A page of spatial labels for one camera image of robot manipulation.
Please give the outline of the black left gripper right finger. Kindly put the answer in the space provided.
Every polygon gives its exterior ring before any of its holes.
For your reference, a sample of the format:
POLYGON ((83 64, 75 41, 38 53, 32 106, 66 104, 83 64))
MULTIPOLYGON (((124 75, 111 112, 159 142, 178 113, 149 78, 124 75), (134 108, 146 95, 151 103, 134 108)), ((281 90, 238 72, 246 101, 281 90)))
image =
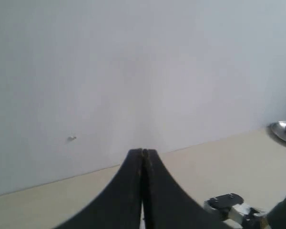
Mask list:
POLYGON ((156 150, 143 150, 142 201, 147 229, 224 229, 174 180, 156 150))

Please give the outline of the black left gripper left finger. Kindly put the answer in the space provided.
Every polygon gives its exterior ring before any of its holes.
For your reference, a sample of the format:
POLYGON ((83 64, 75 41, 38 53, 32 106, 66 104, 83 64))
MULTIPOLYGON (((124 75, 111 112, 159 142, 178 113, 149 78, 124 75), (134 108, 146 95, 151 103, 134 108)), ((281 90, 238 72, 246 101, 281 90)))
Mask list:
POLYGON ((143 150, 131 149, 105 189, 58 229, 138 229, 143 150))

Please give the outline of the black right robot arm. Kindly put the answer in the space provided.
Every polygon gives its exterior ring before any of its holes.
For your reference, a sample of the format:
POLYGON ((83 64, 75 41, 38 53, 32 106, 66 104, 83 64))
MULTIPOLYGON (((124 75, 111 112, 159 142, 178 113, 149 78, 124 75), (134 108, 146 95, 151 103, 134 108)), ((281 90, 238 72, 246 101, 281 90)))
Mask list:
POLYGON ((267 214, 249 220, 244 229, 286 229, 286 197, 267 214))

